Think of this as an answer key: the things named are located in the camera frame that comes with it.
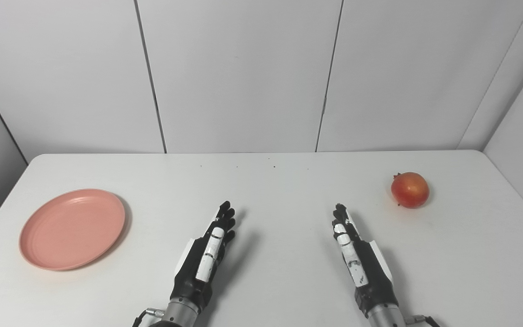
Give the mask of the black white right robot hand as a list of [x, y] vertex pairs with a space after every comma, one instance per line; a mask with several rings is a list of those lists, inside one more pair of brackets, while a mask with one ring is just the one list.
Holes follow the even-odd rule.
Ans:
[[375, 242], [362, 239], [347, 208], [337, 203], [332, 221], [334, 239], [355, 285], [355, 302], [366, 318], [377, 306], [398, 306], [390, 274], [383, 269]]

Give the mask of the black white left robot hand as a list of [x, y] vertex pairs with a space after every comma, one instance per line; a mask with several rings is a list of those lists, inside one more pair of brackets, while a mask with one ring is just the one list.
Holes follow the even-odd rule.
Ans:
[[212, 280], [226, 254], [226, 247], [235, 237], [235, 209], [230, 201], [220, 205], [205, 234], [193, 240], [174, 278], [170, 299], [183, 299], [197, 307], [198, 314], [212, 298]]

